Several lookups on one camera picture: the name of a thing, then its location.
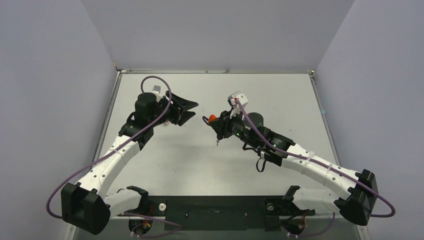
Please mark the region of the orange black padlock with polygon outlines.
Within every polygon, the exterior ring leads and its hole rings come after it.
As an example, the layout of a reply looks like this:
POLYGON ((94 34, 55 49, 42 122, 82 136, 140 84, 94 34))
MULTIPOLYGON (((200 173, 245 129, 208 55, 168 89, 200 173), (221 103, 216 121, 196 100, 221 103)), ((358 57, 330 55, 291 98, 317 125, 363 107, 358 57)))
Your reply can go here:
POLYGON ((209 117, 202 116, 201 118, 207 126, 209 126, 210 123, 212 123, 212 122, 214 122, 215 120, 218 119, 218 117, 216 117, 214 114, 211 114, 209 117))

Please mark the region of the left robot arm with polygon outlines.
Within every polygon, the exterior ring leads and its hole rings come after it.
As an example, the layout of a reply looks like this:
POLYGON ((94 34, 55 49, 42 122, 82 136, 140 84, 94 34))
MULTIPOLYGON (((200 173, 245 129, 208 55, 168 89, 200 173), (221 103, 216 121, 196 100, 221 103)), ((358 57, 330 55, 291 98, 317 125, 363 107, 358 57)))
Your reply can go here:
POLYGON ((115 216, 133 211, 143 215, 149 209, 148 192, 128 186, 108 195, 112 183, 127 163, 154 135, 154 127, 165 122, 182 126, 195 116, 199 104, 167 91, 141 93, 112 146, 91 170, 75 184, 66 183, 60 191, 61 218, 93 235, 99 234, 115 216))

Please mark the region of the black keys of orange padlock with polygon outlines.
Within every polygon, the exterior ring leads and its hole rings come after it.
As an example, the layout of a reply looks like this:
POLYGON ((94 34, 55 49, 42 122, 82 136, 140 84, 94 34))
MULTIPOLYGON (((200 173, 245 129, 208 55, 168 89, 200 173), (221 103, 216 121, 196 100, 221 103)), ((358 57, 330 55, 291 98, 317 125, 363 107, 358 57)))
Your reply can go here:
POLYGON ((219 146, 219 143, 220 143, 221 140, 222 140, 222 136, 217 134, 216 135, 216 144, 215 144, 217 147, 219 146))

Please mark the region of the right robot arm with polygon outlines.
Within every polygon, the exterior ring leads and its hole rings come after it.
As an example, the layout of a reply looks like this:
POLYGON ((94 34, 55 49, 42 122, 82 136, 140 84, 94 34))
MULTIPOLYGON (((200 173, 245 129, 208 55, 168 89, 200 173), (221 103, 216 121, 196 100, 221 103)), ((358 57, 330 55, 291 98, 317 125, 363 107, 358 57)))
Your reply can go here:
POLYGON ((294 170, 328 188, 299 188, 294 194, 285 196, 282 207, 287 213, 294 214, 298 210, 339 212, 353 224, 368 224, 378 193, 372 171, 363 169, 358 172, 332 164, 265 127, 264 118, 259 113, 251 112, 248 116, 262 136, 253 130, 242 113, 230 117, 229 111, 223 111, 219 117, 204 117, 204 121, 215 131, 219 141, 234 136, 244 143, 244 150, 253 150, 264 163, 294 170))

